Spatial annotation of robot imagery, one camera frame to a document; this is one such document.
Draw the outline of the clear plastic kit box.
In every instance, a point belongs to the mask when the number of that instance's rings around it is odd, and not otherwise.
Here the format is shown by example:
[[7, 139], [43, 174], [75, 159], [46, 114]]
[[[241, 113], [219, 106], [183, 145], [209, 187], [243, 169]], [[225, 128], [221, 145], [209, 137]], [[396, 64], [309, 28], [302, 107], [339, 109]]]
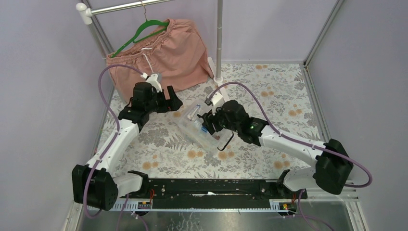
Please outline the clear plastic kit box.
[[211, 107], [206, 105], [204, 101], [195, 100], [182, 112], [177, 125], [186, 138], [205, 150], [207, 154], [215, 155], [228, 146], [233, 138], [233, 133], [229, 130], [222, 130], [214, 134], [209, 133], [202, 125], [203, 120], [198, 115], [207, 113], [210, 109]]

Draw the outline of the blue white medicine bottle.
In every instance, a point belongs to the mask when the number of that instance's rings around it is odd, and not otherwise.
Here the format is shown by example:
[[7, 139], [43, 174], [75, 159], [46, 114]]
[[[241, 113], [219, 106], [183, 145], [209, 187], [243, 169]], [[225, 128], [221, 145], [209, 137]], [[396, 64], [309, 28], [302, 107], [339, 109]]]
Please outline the blue white medicine bottle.
[[200, 131], [203, 132], [203, 133], [208, 133], [207, 128], [205, 128], [203, 126], [201, 126]]

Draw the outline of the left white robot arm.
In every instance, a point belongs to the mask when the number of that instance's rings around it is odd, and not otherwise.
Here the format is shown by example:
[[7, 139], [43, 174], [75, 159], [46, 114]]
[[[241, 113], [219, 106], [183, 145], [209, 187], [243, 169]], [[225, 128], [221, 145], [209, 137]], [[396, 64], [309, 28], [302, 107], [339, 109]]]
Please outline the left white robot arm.
[[108, 211], [120, 197], [132, 193], [138, 198], [145, 197], [150, 190], [147, 174], [133, 170], [113, 177], [112, 172], [127, 147], [149, 121], [150, 114], [177, 111], [182, 105], [172, 86], [158, 91], [148, 82], [136, 83], [133, 97], [117, 117], [116, 130], [85, 165], [73, 168], [74, 201]]

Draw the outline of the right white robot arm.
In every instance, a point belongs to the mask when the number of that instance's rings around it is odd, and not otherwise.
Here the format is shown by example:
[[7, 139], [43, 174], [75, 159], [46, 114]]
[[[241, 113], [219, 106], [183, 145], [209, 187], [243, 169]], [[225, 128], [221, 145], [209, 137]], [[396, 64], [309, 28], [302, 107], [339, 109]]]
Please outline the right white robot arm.
[[250, 117], [236, 100], [198, 117], [210, 134], [228, 129], [246, 143], [276, 149], [307, 163], [308, 168], [288, 170], [280, 175], [276, 192], [282, 198], [312, 187], [339, 195], [354, 166], [347, 160], [348, 155], [339, 141], [312, 142], [280, 130], [274, 131], [267, 121]]

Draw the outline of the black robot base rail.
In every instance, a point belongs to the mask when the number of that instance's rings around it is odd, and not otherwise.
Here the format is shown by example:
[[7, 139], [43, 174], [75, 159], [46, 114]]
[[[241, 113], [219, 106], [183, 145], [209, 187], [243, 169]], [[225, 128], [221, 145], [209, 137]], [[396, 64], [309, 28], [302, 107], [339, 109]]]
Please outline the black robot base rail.
[[274, 180], [164, 179], [148, 180], [131, 199], [152, 202], [154, 209], [271, 209], [272, 200], [307, 199]]

